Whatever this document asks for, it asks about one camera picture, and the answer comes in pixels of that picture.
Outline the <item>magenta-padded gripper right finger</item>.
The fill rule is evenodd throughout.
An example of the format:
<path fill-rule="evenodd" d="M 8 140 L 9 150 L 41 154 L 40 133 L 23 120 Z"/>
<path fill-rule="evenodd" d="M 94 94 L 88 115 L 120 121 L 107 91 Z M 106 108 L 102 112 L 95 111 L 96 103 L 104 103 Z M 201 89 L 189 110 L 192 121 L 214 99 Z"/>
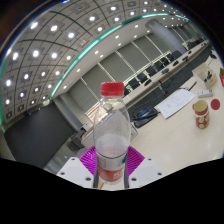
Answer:
<path fill-rule="evenodd" d="M 151 159 L 129 147 L 126 157 L 124 188 L 140 188 L 163 177 L 163 172 Z"/>

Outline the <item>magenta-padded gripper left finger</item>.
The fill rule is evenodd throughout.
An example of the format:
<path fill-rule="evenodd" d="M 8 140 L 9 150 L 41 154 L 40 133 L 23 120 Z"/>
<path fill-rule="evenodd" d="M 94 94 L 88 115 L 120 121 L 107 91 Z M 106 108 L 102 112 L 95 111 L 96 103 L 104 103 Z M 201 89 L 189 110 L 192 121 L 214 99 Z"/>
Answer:
<path fill-rule="evenodd" d="M 91 147 L 79 157 L 70 157 L 57 176 L 84 188 L 97 188 L 99 178 L 95 147 Z"/>

